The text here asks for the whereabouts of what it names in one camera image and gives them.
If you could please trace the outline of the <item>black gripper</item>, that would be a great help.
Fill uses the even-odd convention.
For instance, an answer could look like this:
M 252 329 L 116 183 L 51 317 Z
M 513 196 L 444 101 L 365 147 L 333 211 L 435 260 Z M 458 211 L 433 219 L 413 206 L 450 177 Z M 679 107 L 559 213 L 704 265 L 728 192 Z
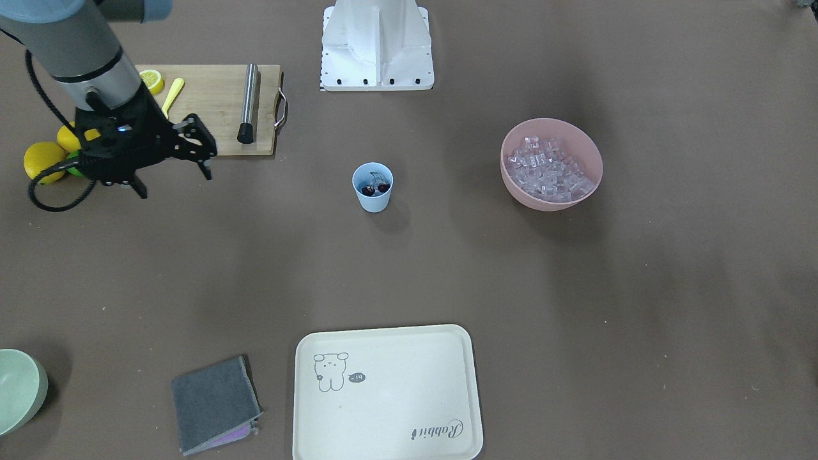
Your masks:
M 85 102 L 89 110 L 75 113 L 79 161 L 70 161 L 70 167 L 78 166 L 85 178 L 129 186 L 146 200 L 147 186 L 135 172 L 173 157 L 195 163 L 204 179 L 212 180 L 217 143 L 198 114 L 187 114 L 181 122 L 172 123 L 152 96 L 133 96 L 115 108 L 108 107 L 101 96 L 86 96 Z M 97 129 L 100 137 L 85 140 L 89 129 Z

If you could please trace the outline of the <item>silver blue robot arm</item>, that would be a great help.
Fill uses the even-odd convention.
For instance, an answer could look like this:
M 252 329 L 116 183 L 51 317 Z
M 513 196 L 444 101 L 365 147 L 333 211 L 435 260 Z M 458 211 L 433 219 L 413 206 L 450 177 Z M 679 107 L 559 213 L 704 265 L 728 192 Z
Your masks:
M 140 169 L 169 159 L 190 161 L 206 180 L 217 143 L 197 114 L 179 123 L 167 119 L 128 57 L 112 22 L 166 19 L 171 1 L 3 1 L 2 32 L 23 44 L 73 100 L 69 128 L 79 154 L 47 166 L 29 184 L 38 203 L 39 181 L 70 168 L 91 186 L 130 187 L 141 198 L 147 189 Z

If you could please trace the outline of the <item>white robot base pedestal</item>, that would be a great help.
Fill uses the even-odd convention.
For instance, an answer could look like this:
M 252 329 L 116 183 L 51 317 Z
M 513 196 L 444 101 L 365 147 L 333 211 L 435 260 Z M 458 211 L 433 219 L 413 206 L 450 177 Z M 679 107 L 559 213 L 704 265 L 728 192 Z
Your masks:
M 320 90 L 435 86 L 429 12 L 415 1 L 337 1 L 322 14 Z

